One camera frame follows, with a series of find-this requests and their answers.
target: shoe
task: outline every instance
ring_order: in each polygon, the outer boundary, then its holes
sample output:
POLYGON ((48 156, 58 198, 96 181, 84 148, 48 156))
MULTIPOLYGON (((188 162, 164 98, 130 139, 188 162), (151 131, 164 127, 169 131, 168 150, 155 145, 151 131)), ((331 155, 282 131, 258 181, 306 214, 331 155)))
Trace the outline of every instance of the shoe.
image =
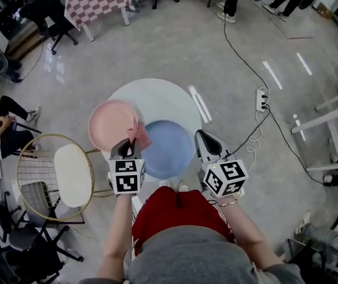
POLYGON ((303 228, 306 225, 311 224, 311 211, 306 211, 303 216, 301 216, 301 219, 298 223, 298 225, 295 227, 294 233, 295 235, 299 235, 303 232, 303 228))
POLYGON ((178 192, 188 192, 190 189, 189 183, 187 181, 180 181, 180 186, 178 187, 178 192))
POLYGON ((270 7, 270 5, 268 5, 268 4, 266 4, 266 3, 262 3, 262 6, 263 6, 264 8, 266 8, 266 10, 268 10, 269 12, 271 12, 273 15, 275 15, 275 13, 277 12, 277 11, 275 10, 275 8, 270 7))
POLYGON ((279 12, 278 13, 278 16, 283 20, 283 21, 285 21, 285 22, 287 22, 287 16, 285 16, 283 13, 281 13, 281 12, 279 12))
POLYGON ((333 176, 332 175, 324 175, 323 176, 323 181, 324 183, 332 183, 333 176))
POLYGON ((335 153, 331 153, 330 160, 332 161, 333 164, 336 164, 338 163, 338 156, 335 153))
POLYGON ((41 145, 40 144, 33 144, 33 145, 29 146, 28 149, 30 149, 32 151, 41 151, 41 145))
POLYGON ((217 7, 220 7, 222 10, 224 10, 225 2, 219 2, 216 4, 217 7))
POLYGON ((230 15, 225 14, 224 12, 218 12, 218 13, 216 13, 216 15, 219 18, 221 18, 221 19, 223 19, 223 20, 225 20, 225 21, 227 21, 229 23, 235 23, 236 22, 236 17, 235 16, 231 17, 230 15))
POLYGON ((158 181, 158 186, 159 187, 168 186, 168 187, 172 188, 170 180, 158 181))
POLYGON ((40 114, 41 114, 41 107, 39 106, 39 107, 36 107, 35 110, 28 112, 26 122, 30 124, 34 123, 36 120, 38 120, 40 114))

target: table leg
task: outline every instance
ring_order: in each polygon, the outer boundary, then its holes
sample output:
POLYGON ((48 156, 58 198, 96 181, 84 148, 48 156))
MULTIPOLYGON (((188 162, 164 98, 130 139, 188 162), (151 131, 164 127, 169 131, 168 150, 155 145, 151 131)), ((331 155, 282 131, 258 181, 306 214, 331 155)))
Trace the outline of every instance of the table leg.
POLYGON ((128 16, 127 16, 126 7, 121 7, 121 12, 122 12, 124 24, 125 24, 126 26, 128 26, 128 25, 129 25, 129 19, 128 19, 128 16))
POLYGON ((90 32, 90 29, 87 27, 87 24, 84 24, 82 26, 82 28, 84 29, 85 34, 87 35, 87 38, 89 39, 89 41, 93 42, 94 41, 94 37, 93 37, 92 33, 90 32))

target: hand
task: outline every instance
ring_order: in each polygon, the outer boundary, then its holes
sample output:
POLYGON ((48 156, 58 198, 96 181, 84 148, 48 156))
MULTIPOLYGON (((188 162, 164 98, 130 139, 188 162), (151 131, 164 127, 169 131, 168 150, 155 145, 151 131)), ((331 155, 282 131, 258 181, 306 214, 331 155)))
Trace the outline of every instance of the hand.
POLYGON ((10 124, 12 124, 12 122, 14 121, 14 118, 10 116, 5 116, 1 118, 1 121, 3 127, 9 127, 10 124))

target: wrist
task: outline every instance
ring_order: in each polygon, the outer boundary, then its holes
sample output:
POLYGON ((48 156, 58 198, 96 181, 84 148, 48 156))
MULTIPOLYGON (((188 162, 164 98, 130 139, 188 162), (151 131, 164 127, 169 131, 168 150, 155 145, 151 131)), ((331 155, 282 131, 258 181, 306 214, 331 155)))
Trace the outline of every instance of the wrist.
POLYGON ((217 198, 217 203, 219 204, 226 204, 226 203, 231 203, 231 202, 235 202, 236 198, 234 196, 224 196, 222 198, 217 198))

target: pink object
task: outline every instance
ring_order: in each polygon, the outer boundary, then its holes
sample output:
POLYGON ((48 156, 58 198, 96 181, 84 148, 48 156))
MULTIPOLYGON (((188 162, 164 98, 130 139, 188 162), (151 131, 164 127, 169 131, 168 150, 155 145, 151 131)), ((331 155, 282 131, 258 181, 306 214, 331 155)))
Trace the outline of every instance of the pink object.
POLYGON ((131 143, 135 139, 139 141, 140 150, 146 149, 152 143, 144 124, 136 118, 134 118, 134 126, 127 130, 127 135, 131 143))
POLYGON ((98 149, 111 151, 114 145, 129 137, 127 130, 134 127, 134 119, 138 119, 138 114, 126 102, 106 101, 90 116, 89 138, 98 149))

